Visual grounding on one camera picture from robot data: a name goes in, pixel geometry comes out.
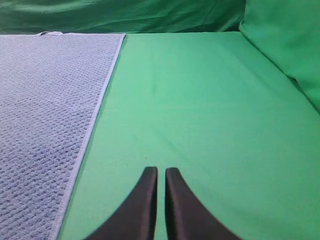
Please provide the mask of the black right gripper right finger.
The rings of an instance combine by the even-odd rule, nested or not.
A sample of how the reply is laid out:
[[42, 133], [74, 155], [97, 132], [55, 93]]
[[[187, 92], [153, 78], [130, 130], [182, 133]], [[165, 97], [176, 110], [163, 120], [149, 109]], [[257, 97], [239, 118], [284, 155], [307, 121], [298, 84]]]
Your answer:
[[176, 167], [165, 170], [165, 224], [169, 240], [238, 240], [199, 201]]

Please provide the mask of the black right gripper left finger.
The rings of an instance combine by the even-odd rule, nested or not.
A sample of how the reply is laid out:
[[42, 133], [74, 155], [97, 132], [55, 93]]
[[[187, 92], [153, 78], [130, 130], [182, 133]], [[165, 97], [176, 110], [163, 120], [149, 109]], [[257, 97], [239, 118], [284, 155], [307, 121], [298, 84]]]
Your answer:
[[157, 219], [158, 169], [145, 167], [117, 210], [87, 240], [152, 240]]

